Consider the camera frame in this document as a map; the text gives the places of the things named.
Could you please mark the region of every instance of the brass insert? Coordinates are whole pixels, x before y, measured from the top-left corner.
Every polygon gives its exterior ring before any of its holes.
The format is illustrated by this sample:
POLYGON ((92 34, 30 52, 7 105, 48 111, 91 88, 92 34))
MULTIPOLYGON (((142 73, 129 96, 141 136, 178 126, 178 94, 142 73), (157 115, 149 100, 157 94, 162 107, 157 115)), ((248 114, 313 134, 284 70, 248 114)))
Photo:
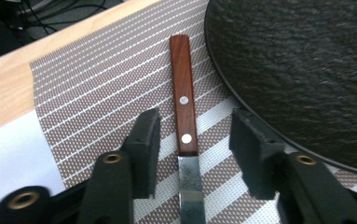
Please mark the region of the brass insert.
POLYGON ((8 204, 10 209, 18 210, 32 205, 39 198, 39 193, 36 191, 27 191, 17 195, 8 204))
POLYGON ((120 160, 122 160, 122 157, 119 154, 109 154, 103 158, 103 162, 105 163, 115 163, 120 160))
POLYGON ((306 165, 315 165, 317 163, 313 158, 303 155, 297 156, 296 160, 306 165))

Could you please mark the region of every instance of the striped placemat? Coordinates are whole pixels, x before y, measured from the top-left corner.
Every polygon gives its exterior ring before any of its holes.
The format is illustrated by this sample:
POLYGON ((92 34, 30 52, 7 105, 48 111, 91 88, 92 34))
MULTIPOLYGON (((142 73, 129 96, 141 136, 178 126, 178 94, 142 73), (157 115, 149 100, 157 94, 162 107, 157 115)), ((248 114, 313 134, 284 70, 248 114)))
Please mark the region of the striped placemat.
MULTIPOLYGON (((36 112, 67 188, 89 178, 100 154, 120 147, 141 112, 159 107, 156 199, 135 200, 135 221, 179 223, 169 37, 185 34, 191 41, 207 222, 280 221, 275 201, 251 199, 228 149, 230 113, 240 105, 207 54, 207 3, 159 2, 31 63, 36 112)), ((357 175, 331 170, 357 190, 357 175)))

